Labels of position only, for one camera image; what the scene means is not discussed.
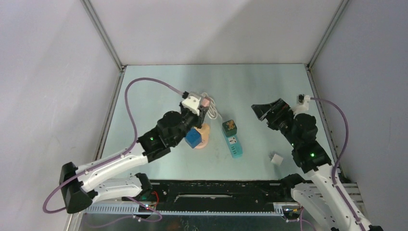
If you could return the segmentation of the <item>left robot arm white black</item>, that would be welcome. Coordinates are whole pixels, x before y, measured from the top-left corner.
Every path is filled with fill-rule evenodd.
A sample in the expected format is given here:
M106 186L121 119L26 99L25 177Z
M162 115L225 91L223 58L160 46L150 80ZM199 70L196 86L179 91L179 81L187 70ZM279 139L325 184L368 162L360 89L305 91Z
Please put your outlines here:
M63 210L74 214L98 201L116 197L149 199L152 187L146 174L136 173L125 179L114 179L114 176L170 153L189 132L203 126L208 109L203 104L196 107L180 104L179 112L165 113L155 127L128 148L81 166L73 162L64 164L59 180Z

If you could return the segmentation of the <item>small pink plug adapter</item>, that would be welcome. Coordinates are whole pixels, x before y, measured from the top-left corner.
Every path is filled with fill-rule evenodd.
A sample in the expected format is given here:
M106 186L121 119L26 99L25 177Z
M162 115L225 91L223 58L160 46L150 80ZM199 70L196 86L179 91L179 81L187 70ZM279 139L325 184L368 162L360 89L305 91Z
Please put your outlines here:
M202 100L201 100L201 106L203 106L203 107L209 107L210 104L211 104L211 101L210 101L207 97L202 98Z

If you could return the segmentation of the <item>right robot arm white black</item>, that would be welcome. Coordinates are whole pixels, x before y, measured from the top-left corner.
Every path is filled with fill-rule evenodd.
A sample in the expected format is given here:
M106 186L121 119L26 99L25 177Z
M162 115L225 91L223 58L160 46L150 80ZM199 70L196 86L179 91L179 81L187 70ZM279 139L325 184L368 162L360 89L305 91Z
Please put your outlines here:
M321 197L310 190L299 174L281 180L280 196L295 200L324 229L330 231L381 231L359 210L347 193L337 174L339 162L332 162L317 142L316 118L307 114L309 103L315 98L300 94L297 105L290 107L283 99L251 106L258 120L279 131L292 146L295 164L314 183Z

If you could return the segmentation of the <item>blue cube plug adapter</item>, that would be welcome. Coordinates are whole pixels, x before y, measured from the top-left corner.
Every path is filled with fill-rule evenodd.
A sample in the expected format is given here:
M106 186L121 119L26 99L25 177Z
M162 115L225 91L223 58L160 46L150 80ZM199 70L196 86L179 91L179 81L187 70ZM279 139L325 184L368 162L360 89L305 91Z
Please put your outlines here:
M195 128L192 128L186 134L185 141L191 148L194 149L202 142L202 136Z

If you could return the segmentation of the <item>green cube plug adapter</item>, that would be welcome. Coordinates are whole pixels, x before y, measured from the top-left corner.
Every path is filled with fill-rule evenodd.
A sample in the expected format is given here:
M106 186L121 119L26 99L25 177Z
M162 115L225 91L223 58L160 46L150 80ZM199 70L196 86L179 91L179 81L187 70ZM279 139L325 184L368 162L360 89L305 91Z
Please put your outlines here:
M223 133L226 137L231 137L237 134L237 126L233 119L222 123Z

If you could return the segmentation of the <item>pink round power socket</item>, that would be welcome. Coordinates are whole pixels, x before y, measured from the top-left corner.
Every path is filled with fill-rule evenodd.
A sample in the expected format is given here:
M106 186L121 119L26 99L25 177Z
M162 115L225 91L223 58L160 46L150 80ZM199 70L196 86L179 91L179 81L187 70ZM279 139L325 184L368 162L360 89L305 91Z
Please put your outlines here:
M201 142L195 146L195 149L202 149L209 143L209 136L202 136Z

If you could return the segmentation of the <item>yellow cube plug adapter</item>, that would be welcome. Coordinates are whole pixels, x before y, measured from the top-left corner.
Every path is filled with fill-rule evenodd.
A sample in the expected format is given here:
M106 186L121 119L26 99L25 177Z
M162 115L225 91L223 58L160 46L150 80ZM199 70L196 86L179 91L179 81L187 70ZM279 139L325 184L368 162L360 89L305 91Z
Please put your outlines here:
M207 123L204 123L201 128L197 129L199 133L204 137L209 136L210 134L210 126Z

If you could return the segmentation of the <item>small white plug adapter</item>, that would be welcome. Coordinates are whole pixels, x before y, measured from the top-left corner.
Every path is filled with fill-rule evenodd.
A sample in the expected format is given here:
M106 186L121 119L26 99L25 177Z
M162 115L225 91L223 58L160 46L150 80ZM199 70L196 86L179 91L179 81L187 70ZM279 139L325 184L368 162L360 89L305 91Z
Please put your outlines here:
M283 162L283 157L278 155L278 154L271 154L270 155L270 161L271 163L280 166Z

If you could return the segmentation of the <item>teal power strip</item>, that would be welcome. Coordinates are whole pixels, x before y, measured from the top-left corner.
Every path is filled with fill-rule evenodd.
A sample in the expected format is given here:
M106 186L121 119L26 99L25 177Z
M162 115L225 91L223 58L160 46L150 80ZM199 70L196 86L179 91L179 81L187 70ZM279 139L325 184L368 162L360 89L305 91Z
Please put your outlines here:
M232 135L232 136L224 136L226 144L228 146L228 149L230 151L230 154L232 158L239 158L242 157L243 155L243 150L241 143L239 142L239 139L237 135Z

